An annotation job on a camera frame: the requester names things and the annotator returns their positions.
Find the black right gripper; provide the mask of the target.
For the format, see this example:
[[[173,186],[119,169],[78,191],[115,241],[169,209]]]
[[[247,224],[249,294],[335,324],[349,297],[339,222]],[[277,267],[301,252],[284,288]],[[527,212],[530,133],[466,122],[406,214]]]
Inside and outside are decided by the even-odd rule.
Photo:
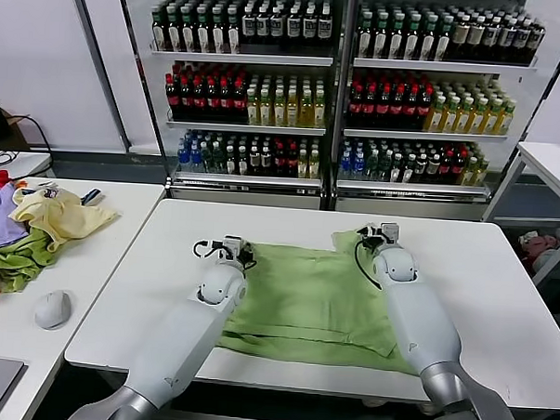
[[[384,244],[384,234],[380,228],[364,227],[359,231],[361,246],[374,252]]]

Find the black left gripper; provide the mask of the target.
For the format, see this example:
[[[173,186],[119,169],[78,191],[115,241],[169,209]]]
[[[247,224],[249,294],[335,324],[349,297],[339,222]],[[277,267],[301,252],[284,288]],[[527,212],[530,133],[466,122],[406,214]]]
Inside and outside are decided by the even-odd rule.
[[[256,266],[254,259],[254,249],[250,243],[242,243],[241,251],[238,254],[238,260],[243,266],[243,270],[249,270]]]

